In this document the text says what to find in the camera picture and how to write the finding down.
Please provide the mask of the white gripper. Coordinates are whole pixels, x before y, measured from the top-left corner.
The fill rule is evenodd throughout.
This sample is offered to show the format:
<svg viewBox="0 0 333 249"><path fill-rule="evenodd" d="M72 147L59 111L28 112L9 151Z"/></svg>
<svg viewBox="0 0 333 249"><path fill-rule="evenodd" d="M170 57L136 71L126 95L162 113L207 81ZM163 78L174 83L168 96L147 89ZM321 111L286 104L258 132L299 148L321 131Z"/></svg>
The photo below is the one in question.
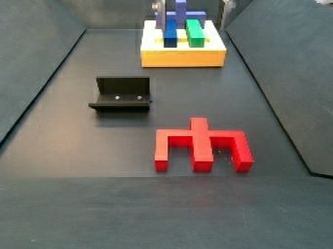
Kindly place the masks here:
<svg viewBox="0 0 333 249"><path fill-rule="evenodd" d="M167 1L155 0L152 3L152 10L156 14L156 27L166 31L166 22L167 22Z"/></svg>

